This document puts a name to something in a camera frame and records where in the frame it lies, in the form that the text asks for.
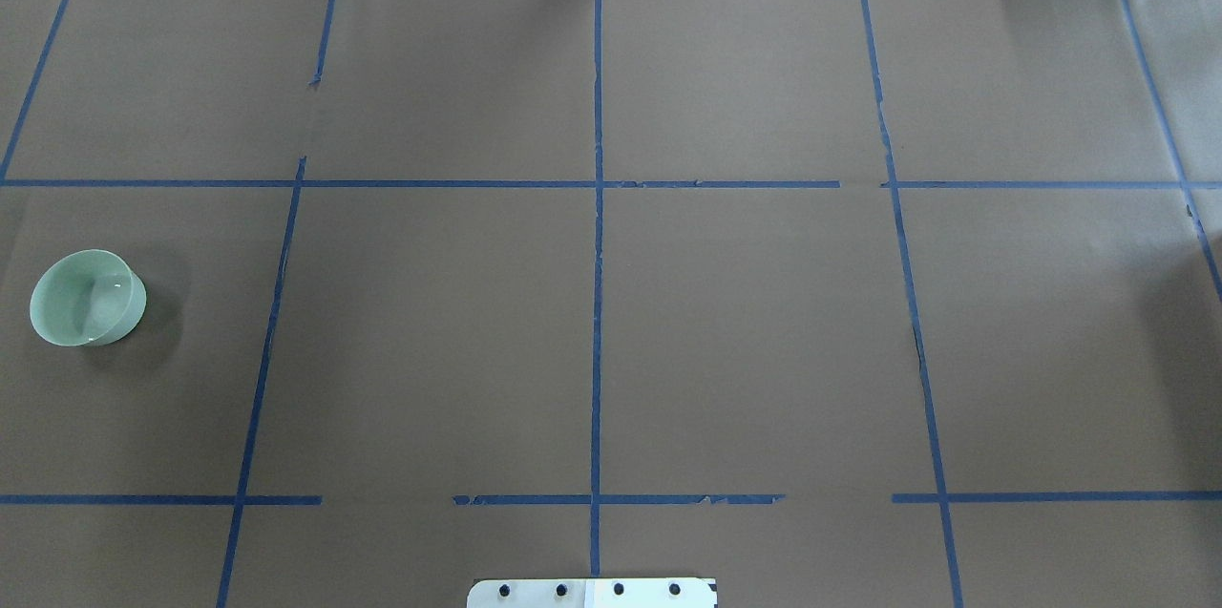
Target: blue tape line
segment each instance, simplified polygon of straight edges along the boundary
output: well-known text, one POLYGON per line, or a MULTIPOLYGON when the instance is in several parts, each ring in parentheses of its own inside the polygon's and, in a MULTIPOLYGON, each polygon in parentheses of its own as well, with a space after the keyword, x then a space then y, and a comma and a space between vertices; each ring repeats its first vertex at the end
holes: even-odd
POLYGON ((1218 295, 1218 300, 1222 300, 1222 273, 1218 273, 1213 247, 1210 245, 1210 239, 1205 234, 1205 225, 1201 225, 1201 212, 1196 209, 1196 199, 1193 198, 1193 190, 1188 183, 1188 173, 1184 172, 1184 161, 1179 156, 1179 147, 1171 133, 1171 122, 1167 121, 1167 111, 1162 104, 1162 95, 1158 94, 1158 87, 1154 82, 1154 73, 1150 72, 1150 61, 1146 59, 1145 48, 1141 45, 1141 35, 1138 34, 1138 24, 1133 20, 1133 9, 1129 5, 1129 0, 1121 0, 1121 9, 1124 12, 1124 22, 1129 27, 1129 35, 1133 38, 1133 49, 1136 51, 1138 62, 1141 65, 1141 76, 1145 78, 1146 89, 1150 92, 1150 99, 1158 117, 1158 126, 1167 142, 1167 150, 1171 151, 1171 164, 1176 167, 1176 177, 1179 178, 1179 186, 1184 192, 1184 204, 1187 204, 1188 211, 1191 212, 1193 228, 1196 230, 1196 239, 1201 243, 1205 264, 1210 270, 1210 277, 1213 278, 1213 292, 1218 295))
MULTIPOLYGON (((589 505, 585 494, 455 496, 455 505, 589 505)), ((772 505, 782 493, 599 494, 599 505, 772 505)))
POLYGON ((599 558, 602 494, 602 0, 594 0, 594 320, 590 370, 590 576, 599 558))
MULTIPOLYGON (((291 189, 284 178, 9 178, 0 186, 88 189, 291 189)), ((596 189, 598 182, 483 178, 310 178, 307 189, 596 189)), ((602 182, 620 189, 838 189, 841 182, 602 182)))
POLYGON ((781 493, 698 493, 602 496, 604 505, 772 505, 785 501, 781 493))
POLYGON ((455 496, 455 505, 589 505, 590 497, 583 494, 558 496, 455 496))
POLYGON ((942 468, 942 447, 938 442, 937 418, 934 413, 934 391, 929 381, 929 364, 925 360, 925 338, 920 326, 920 308, 916 305, 916 286, 913 283, 912 259, 908 256, 908 233, 904 231, 903 206, 899 203, 896 159, 891 148, 891 131, 887 129, 887 120, 882 112, 882 73, 879 68, 879 51, 874 39, 874 24, 870 18, 870 0, 862 0, 862 16, 865 22, 865 42, 870 52, 870 70, 874 77, 874 100, 879 114, 879 133, 882 134, 882 147, 887 156, 887 182, 891 192, 892 212, 895 212, 896 237, 899 243, 899 261, 904 270, 908 314, 912 317, 913 342, 916 343, 921 393, 925 399, 925 427, 929 432, 929 451, 934 460, 934 481, 937 485, 938 507, 942 513, 942 538, 946 543, 946 565, 951 577, 951 596, 956 608, 963 608, 963 586, 959 581, 959 560, 954 547, 954 529, 951 524, 951 504, 946 498, 946 474, 942 468))
POLYGON ((306 159, 297 164, 297 178, 293 179, 293 198, 288 203, 288 220, 285 225, 285 239, 280 245, 280 265, 276 269, 276 287, 271 295, 271 313, 268 315, 268 333, 263 338, 263 356, 259 361, 259 381, 254 386, 254 400, 251 407, 251 421, 246 432, 246 448, 242 452, 242 469, 237 479, 237 496, 233 501, 233 516, 230 520, 229 543, 225 548, 225 564, 221 568, 221 582, 216 595, 216 608, 225 608, 229 601, 230 577, 233 574, 233 558, 237 554, 237 538, 242 530, 242 509, 246 504, 246 491, 251 482, 251 464, 254 460, 254 440, 259 435, 259 416, 263 413, 263 396, 268 386, 268 370, 271 367, 271 347, 276 337, 276 322, 280 320, 280 299, 285 291, 285 272, 288 270, 288 250, 293 243, 293 228, 297 225, 297 206, 301 203, 302 181, 306 178, 306 159))
MULTIPOLYGON (((896 182, 899 190, 1178 190, 1177 182, 896 182)), ((891 183, 882 183, 891 187, 891 183)))
MULTIPOLYGON (((952 493, 951 503, 1088 503, 1088 502, 1145 502, 1145 501, 1222 501, 1222 491, 1034 491, 952 493)), ((935 493, 897 493, 892 503, 937 503, 935 493)))
POLYGON ((21 129, 26 126, 26 116, 34 104, 34 94, 38 92, 38 82, 43 81, 43 70, 46 68, 46 57, 51 55, 51 46, 55 44, 55 35, 60 33, 60 24, 64 22, 64 12, 68 9, 68 0, 60 0, 60 7, 55 11, 51 21, 51 29, 48 31, 46 42, 43 43, 43 52, 38 56, 34 66, 34 74, 29 78, 29 87, 26 89, 26 99, 22 100, 21 111, 17 112, 17 122, 12 126, 12 136, 9 136, 9 148, 4 151, 4 160, 0 160, 0 182, 9 175, 9 165, 12 164, 12 155, 17 151, 17 142, 21 139, 21 129))
POLYGON ((0 496, 0 505, 231 505, 232 496, 0 496))
POLYGON ((291 189, 287 181, 226 181, 226 178, 7 178, 4 186, 43 189, 291 189))
POLYGON ((609 189, 838 189, 841 182, 606 182, 609 189))
POLYGON ((323 20, 323 38, 318 42, 318 66, 314 68, 314 77, 309 85, 319 85, 323 82, 323 66, 326 65, 326 46, 331 39, 331 17, 335 16, 335 0, 326 0, 326 17, 323 20))
MULTIPOLYGON (((232 505, 232 496, 7 494, 0 505, 232 505)), ((248 505, 321 505, 320 496, 252 496, 248 505)))
POLYGON ((497 181, 348 181, 316 178, 304 182, 309 189, 593 189, 594 182, 497 182, 497 181))
POLYGON ((318 507, 323 504, 323 496, 247 496, 242 505, 303 505, 318 507))

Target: bowl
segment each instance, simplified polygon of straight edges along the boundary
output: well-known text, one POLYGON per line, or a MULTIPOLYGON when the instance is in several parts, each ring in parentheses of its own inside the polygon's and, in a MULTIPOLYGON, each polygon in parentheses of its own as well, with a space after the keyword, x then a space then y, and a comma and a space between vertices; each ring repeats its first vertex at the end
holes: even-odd
POLYGON ((145 299, 144 282, 114 252, 73 252, 38 278, 29 321, 55 346, 106 346, 136 328, 145 299))

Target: grid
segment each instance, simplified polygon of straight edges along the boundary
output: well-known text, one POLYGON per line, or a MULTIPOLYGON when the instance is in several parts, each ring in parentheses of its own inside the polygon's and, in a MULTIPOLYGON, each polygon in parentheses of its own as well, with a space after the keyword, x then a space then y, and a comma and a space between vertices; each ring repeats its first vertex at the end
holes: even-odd
MULTIPOLYGON (((336 0, 327 0, 326 16, 319 44, 318 65, 310 85, 323 82, 327 39, 336 0)), ((956 493, 948 490, 942 464, 942 452, 938 440, 932 378, 925 356, 925 342, 921 332, 918 292, 913 280, 909 256, 908 234, 904 228, 902 206, 903 190, 1179 190, 1188 204, 1193 217, 1195 234, 1200 242, 1201 255, 1209 267, 1215 292, 1222 300, 1222 277, 1220 277, 1216 256, 1209 243, 1206 231, 1199 216, 1191 190, 1222 189, 1222 182, 1189 182, 1184 172, 1178 147, 1171 133, 1166 111, 1157 87, 1151 76, 1145 51, 1140 42, 1130 12, 1129 0, 1122 0, 1123 13, 1129 37, 1141 65, 1144 81, 1147 85, 1163 139, 1173 161, 1177 182, 903 182, 898 177, 891 133, 884 112, 884 87, 880 72, 877 50, 875 46, 874 26, 871 23, 869 0, 860 0, 864 20, 864 33, 873 71, 874 94, 877 111, 879 131, 886 156, 887 181, 881 189, 888 190, 893 209, 896 238, 899 261, 903 269, 904 289, 909 309, 912 331, 919 361, 919 377, 925 408, 925 421, 931 454, 935 493, 896 493, 895 504, 936 504, 938 507, 943 545, 946 549, 947 570, 951 582, 953 603, 964 604, 958 569, 958 556, 952 524, 952 504, 989 504, 989 503, 1072 503, 1072 502, 1156 502, 1156 501, 1222 501, 1222 491, 1048 491, 1048 492, 986 492, 956 493)), ((690 504, 728 504, 728 505, 772 505, 785 499, 783 493, 692 493, 692 494, 615 494, 604 493, 601 486, 601 333, 602 333, 602 233, 604 233, 604 194, 606 190, 833 190, 841 187, 835 181, 816 182, 609 182, 604 177, 602 159, 602 0, 594 0, 594 159, 595 178, 593 182, 555 182, 555 181, 309 181, 306 178, 307 160, 302 159, 296 177, 291 181, 73 181, 72 178, 7 178, 6 173, 17 150, 22 126, 34 100, 46 60, 53 50, 56 33, 70 0, 61 0, 53 21, 46 42, 35 66, 31 85, 18 112, 12 136, 0 164, 0 186, 26 187, 276 187, 291 189, 288 217, 285 226, 284 243, 280 252, 271 309, 268 317, 266 333, 263 343, 263 355, 255 383, 251 409, 246 446, 243 449, 237 491, 232 496, 111 496, 111 494, 38 494, 38 496, 0 496, 5 505, 208 505, 232 508, 229 542, 225 563, 218 591, 218 607, 225 606, 229 584, 232 576, 237 545, 241 534, 242 514, 247 505, 292 505, 316 507, 323 504, 315 496, 248 496, 251 466, 258 437, 259 418, 266 388, 266 378, 273 359, 275 330, 279 321, 281 295, 286 282, 286 270, 290 259, 297 208, 302 190, 327 189, 327 187, 368 187, 368 189, 584 189, 595 195, 595 239, 593 245, 594 281, 591 287, 594 316, 591 320, 593 358, 590 365, 591 404, 590 404, 590 468, 589 493, 545 493, 536 496, 503 496, 478 493, 474 496, 453 496, 457 507, 485 505, 584 505, 589 508, 589 565, 591 576, 600 574, 600 509, 602 505, 690 505, 690 504)))

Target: metal bracket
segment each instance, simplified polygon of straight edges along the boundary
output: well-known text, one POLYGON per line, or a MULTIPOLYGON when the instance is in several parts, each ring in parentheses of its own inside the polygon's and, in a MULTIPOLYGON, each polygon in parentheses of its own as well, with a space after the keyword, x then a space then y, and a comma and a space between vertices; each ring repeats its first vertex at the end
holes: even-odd
POLYGON ((695 577, 484 580, 467 608, 717 608, 717 582, 695 577))

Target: table surface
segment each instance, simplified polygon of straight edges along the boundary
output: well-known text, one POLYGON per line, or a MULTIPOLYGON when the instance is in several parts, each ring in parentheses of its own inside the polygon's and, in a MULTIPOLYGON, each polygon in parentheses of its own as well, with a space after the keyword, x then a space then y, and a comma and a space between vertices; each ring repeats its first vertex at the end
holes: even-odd
POLYGON ((1222 597, 1220 0, 0 12, 6 606, 1222 597))

